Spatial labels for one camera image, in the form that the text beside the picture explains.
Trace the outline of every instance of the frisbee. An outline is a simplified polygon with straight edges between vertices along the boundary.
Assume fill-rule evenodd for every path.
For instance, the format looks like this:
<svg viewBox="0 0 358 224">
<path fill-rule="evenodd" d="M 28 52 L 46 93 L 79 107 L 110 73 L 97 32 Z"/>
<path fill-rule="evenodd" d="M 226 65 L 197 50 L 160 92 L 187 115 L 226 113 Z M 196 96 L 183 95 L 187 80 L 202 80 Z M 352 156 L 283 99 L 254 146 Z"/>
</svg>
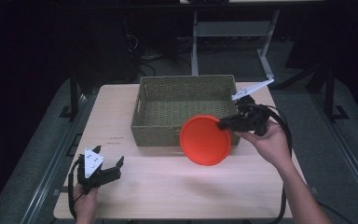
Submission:
<svg viewBox="0 0 358 224">
<path fill-rule="evenodd" d="M 219 130 L 213 116 L 198 115 L 189 119 L 180 132 L 180 145 L 187 157 L 199 165 L 216 165 L 231 149 L 228 130 Z"/>
</svg>

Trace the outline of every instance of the white metal stand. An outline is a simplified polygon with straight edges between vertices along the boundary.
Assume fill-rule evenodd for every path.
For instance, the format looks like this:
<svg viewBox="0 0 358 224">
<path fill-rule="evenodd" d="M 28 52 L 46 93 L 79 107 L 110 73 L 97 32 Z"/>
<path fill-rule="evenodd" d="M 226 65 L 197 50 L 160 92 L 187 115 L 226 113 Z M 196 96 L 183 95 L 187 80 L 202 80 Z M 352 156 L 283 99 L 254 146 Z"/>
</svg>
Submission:
<svg viewBox="0 0 358 224">
<path fill-rule="evenodd" d="M 198 21 L 198 13 L 195 11 L 193 21 L 193 51 L 191 52 L 191 75 L 199 75 L 199 63 L 197 58 L 198 36 L 264 36 L 266 42 L 262 49 L 257 50 L 257 55 L 267 79 L 274 78 L 266 56 L 279 13 L 280 10 L 275 10 L 270 21 Z"/>
</svg>

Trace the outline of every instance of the white bracket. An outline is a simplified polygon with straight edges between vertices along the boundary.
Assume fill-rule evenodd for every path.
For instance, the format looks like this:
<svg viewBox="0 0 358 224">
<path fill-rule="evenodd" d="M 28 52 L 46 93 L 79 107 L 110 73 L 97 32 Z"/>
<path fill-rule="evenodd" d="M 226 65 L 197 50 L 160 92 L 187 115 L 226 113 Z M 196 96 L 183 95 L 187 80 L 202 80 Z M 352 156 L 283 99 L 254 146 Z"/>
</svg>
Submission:
<svg viewBox="0 0 358 224">
<path fill-rule="evenodd" d="M 89 178 L 102 163 L 103 156 L 86 148 L 86 150 L 84 150 L 84 177 Z"/>
<path fill-rule="evenodd" d="M 235 100 L 239 100 L 240 98 L 251 94 L 252 92 L 258 91 L 261 88 L 267 86 L 269 83 L 273 82 L 274 79 L 271 77 L 269 80 L 254 84 L 250 87 L 247 88 L 241 88 L 235 95 L 231 96 L 231 100 L 235 101 Z"/>
</svg>

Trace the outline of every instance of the basket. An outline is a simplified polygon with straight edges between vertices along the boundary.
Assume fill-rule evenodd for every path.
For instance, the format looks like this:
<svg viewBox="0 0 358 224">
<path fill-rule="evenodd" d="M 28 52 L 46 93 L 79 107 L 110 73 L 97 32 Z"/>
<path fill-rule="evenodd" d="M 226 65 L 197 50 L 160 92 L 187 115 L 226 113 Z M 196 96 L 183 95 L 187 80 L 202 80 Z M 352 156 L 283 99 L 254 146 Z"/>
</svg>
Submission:
<svg viewBox="0 0 358 224">
<path fill-rule="evenodd" d="M 179 147 L 180 130 L 196 115 L 218 119 L 237 113 L 234 76 L 142 77 L 131 131 L 138 147 Z M 240 138 L 230 132 L 231 145 Z"/>
</svg>

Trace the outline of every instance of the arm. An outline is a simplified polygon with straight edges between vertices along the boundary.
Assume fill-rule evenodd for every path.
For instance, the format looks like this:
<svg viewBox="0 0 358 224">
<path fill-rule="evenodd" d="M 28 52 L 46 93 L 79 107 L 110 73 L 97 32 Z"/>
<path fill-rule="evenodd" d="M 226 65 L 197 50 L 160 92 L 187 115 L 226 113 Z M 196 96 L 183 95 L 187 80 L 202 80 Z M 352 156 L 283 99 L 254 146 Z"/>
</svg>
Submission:
<svg viewBox="0 0 358 224">
<path fill-rule="evenodd" d="M 76 184 L 74 189 L 76 224 L 91 224 L 95 222 L 98 189 L 93 188 L 87 195 L 82 195 L 83 186 Z"/>
<path fill-rule="evenodd" d="M 258 153 L 270 162 L 280 174 L 287 201 L 296 223 L 331 223 L 330 219 L 315 202 L 306 184 L 298 173 L 289 154 L 286 136 L 281 126 L 268 121 L 268 131 L 264 136 L 252 133 L 236 133 L 248 140 Z"/>
</svg>

